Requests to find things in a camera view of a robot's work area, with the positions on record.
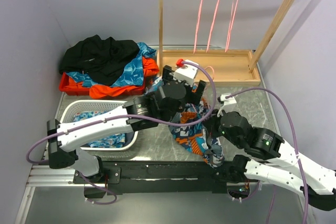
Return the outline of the blue orange patterned shorts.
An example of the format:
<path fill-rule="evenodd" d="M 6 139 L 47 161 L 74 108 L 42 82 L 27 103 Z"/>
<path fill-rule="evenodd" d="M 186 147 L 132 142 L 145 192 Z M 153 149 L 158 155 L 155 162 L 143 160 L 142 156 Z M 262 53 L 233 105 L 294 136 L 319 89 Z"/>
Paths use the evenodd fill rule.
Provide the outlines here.
<path fill-rule="evenodd" d="M 199 104 L 186 104 L 182 113 L 177 113 L 172 119 L 173 123 L 185 124 L 197 121 L 210 109 L 205 98 Z M 201 156 L 206 164 L 212 168 L 220 167 L 224 161 L 223 147 L 219 138 L 212 137 L 202 123 L 192 126 L 168 126 L 172 138 L 190 153 Z"/>

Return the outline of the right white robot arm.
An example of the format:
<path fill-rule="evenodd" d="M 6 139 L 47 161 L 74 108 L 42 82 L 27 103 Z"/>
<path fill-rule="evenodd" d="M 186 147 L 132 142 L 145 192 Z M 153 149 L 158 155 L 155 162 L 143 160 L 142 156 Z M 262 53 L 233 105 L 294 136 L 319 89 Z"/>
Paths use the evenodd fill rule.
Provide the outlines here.
<path fill-rule="evenodd" d="M 308 204 L 317 209 L 335 209 L 335 171 L 296 154 L 280 135 L 253 127 L 238 112 L 212 115 L 204 126 L 211 136 L 223 136 L 245 152 L 235 155 L 219 170 L 223 180 L 230 183 L 261 180 L 307 196 Z"/>

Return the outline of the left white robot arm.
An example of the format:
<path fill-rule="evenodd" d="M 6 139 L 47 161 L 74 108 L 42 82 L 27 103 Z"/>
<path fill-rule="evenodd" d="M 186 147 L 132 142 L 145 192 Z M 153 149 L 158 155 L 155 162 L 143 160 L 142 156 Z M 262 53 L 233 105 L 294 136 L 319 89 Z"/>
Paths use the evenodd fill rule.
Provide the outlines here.
<path fill-rule="evenodd" d="M 52 169 L 71 167 L 91 182 L 104 178 L 101 158 L 82 150 L 82 146 L 110 135 L 150 129 L 159 124 L 174 126 L 177 113 L 186 104 L 199 103 L 206 83 L 200 81 L 193 90 L 198 72 L 205 69 L 192 61 L 182 61 L 172 71 L 165 69 L 168 78 L 156 91 L 137 97 L 99 116 L 72 123 L 55 122 L 48 131 L 48 165 Z"/>

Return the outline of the wooden hanger rack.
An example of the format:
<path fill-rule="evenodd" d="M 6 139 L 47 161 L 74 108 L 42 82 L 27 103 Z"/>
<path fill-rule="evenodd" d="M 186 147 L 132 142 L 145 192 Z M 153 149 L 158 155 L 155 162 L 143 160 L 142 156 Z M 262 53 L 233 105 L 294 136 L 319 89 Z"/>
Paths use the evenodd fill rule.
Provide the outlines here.
<path fill-rule="evenodd" d="M 214 67 L 215 81 L 227 87 L 254 87 L 261 83 L 257 63 L 275 35 L 294 0 L 283 0 L 271 24 L 255 51 L 251 49 L 164 49 L 163 0 L 159 0 L 159 52 L 158 64 L 176 63 L 178 58 L 196 60 L 202 66 Z"/>

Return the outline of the orange garment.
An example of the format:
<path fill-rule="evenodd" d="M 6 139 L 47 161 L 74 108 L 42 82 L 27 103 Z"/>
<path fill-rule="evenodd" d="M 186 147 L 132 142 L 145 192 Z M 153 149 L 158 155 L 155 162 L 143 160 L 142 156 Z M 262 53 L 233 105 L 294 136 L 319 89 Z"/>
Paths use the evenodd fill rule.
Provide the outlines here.
<path fill-rule="evenodd" d="M 82 82 L 76 83 L 71 77 L 63 73 L 59 90 L 65 92 L 67 95 L 88 95 L 92 99 L 119 97 L 122 95 L 141 95 L 145 92 L 147 83 L 151 82 L 150 78 L 156 76 L 160 71 L 154 59 L 142 57 L 142 63 L 144 81 L 141 86 L 107 87 L 104 85 L 95 85 L 86 88 L 82 86 Z"/>

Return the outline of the black garment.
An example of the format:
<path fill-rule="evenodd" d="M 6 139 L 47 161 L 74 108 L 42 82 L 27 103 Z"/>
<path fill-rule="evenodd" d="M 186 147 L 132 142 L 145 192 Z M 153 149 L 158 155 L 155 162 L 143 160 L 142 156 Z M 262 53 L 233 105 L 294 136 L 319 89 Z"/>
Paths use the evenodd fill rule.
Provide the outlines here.
<path fill-rule="evenodd" d="M 94 82 L 111 86 L 139 51 L 133 40 L 115 40 L 112 37 L 101 39 L 94 35 L 69 48 L 62 57 L 58 70 L 60 74 L 88 74 Z"/>

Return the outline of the blue floral garment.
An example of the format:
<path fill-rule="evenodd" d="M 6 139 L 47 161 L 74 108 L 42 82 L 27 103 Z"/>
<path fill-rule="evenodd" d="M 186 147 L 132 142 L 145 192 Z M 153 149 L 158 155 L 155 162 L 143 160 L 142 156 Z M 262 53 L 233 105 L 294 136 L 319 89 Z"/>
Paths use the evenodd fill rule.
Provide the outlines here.
<path fill-rule="evenodd" d="M 99 116 L 101 114 L 107 113 L 107 111 L 88 111 L 82 113 L 76 113 L 73 116 L 73 122 L 79 122 L 82 120 L 86 120 L 95 116 Z M 104 138 L 100 138 L 98 140 L 91 141 L 84 145 L 84 147 L 89 148 L 122 148 L 126 143 L 126 134 L 116 134 L 110 135 Z"/>

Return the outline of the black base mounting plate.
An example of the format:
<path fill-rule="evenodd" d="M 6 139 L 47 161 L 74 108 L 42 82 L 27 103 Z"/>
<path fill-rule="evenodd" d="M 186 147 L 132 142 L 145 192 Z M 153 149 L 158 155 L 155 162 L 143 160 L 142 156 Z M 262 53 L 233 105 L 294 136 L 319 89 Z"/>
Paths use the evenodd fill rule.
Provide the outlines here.
<path fill-rule="evenodd" d="M 103 162 L 104 172 L 96 185 L 109 194 L 204 192 L 225 194 L 229 184 L 246 184 L 243 170 L 236 162 L 212 168 L 205 162 Z"/>

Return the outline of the white laundry basket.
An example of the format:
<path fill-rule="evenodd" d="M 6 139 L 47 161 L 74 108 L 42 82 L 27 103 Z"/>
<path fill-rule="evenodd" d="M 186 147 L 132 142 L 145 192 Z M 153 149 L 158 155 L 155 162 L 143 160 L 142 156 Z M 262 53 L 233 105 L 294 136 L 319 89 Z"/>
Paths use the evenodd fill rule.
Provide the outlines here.
<path fill-rule="evenodd" d="M 95 112 L 111 111 L 117 108 L 118 106 L 123 105 L 124 103 L 125 101 L 118 101 L 118 100 L 78 100 L 78 101 L 74 101 L 65 108 L 60 118 L 60 122 L 61 123 L 72 122 L 78 113 L 91 112 L 91 111 L 95 111 Z M 125 145 L 120 148 L 90 147 L 88 144 L 85 144 L 81 148 L 85 151 L 121 152 L 121 151 L 126 151 L 130 149 L 136 142 L 137 137 L 138 137 L 138 132 L 127 133 L 125 135 Z"/>

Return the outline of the aluminium rail frame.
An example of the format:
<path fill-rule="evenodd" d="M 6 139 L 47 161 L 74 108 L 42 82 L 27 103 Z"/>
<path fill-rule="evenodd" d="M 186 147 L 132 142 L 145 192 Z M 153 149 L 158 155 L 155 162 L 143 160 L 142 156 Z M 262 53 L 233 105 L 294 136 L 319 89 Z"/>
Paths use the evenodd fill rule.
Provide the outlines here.
<path fill-rule="evenodd" d="M 270 104 L 269 95 L 273 95 L 270 90 L 264 87 L 252 87 L 245 90 L 238 91 L 238 93 L 244 93 L 248 91 L 265 91 L 266 97 L 268 99 L 269 107 L 271 110 L 273 121 L 276 127 L 276 131 L 279 132 L 278 125 L 274 116 L 274 112 L 272 106 Z M 117 100 L 83 100 L 83 102 L 94 102 L 98 104 L 99 102 L 104 102 L 106 104 L 113 104 L 119 102 L 124 103 L 125 101 L 117 101 Z M 25 223 L 29 208 L 32 202 L 32 198 L 35 192 L 35 188 L 37 187 L 83 187 L 85 185 L 75 185 L 71 178 L 75 176 L 75 170 L 72 168 L 62 168 L 62 169 L 50 169 L 47 165 L 33 165 L 31 167 L 31 171 L 28 176 L 28 180 L 26 183 L 26 189 L 24 192 L 24 196 L 22 198 L 22 202 L 19 207 L 19 211 L 17 213 L 16 219 L 14 223 Z M 308 207 L 306 211 L 307 214 L 307 223 L 317 223 L 315 216 L 313 215 L 312 207 Z"/>

